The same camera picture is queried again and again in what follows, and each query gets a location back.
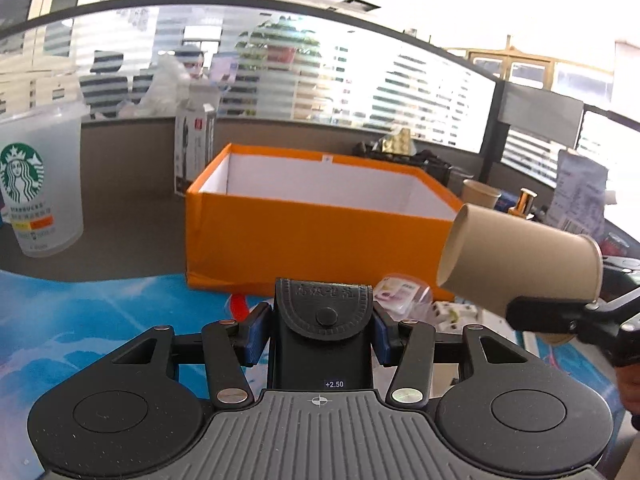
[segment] hand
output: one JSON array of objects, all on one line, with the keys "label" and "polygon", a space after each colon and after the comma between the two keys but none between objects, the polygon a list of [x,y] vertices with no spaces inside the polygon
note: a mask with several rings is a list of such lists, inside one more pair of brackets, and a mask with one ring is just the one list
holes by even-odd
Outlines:
[{"label": "hand", "polygon": [[616,376],[623,406],[640,415],[640,364],[616,368]]}]

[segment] paper sheet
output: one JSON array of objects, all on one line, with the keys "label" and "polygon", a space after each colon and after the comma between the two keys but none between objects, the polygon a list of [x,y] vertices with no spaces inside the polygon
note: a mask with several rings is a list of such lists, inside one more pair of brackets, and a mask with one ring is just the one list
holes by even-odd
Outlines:
[{"label": "paper sheet", "polygon": [[556,192],[546,224],[596,240],[604,234],[604,206],[609,170],[586,156],[558,153]]}]

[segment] cardboard box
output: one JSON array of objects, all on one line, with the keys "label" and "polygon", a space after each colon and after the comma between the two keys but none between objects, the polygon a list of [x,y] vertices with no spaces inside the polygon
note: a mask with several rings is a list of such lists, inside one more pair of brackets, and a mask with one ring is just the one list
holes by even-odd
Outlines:
[{"label": "cardboard box", "polygon": [[228,145],[186,199],[187,279],[272,296],[278,277],[376,285],[400,272],[435,287],[462,202],[415,168]]},{"label": "cardboard box", "polygon": [[212,107],[179,107],[175,114],[174,192],[184,196],[211,162],[216,112]]}]

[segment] barcode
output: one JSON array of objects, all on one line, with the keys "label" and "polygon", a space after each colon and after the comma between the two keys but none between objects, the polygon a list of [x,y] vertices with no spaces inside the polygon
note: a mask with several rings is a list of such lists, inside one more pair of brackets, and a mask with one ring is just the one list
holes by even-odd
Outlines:
[{"label": "barcode", "polygon": [[562,222],[562,225],[560,226],[560,230],[566,231],[568,233],[572,233],[574,235],[588,233],[587,229],[585,229],[582,225],[578,224],[578,222],[571,220],[570,218],[564,219],[564,222]]}]

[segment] gray ribbed plate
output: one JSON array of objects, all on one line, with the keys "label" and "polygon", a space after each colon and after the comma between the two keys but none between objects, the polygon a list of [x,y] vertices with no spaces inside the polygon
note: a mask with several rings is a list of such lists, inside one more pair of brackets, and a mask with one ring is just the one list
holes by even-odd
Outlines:
[{"label": "gray ribbed plate", "polygon": [[[392,410],[374,392],[268,391],[248,410],[216,415],[190,452],[141,480],[500,478],[450,452],[422,415]],[[602,477],[588,468],[564,478]]]}]

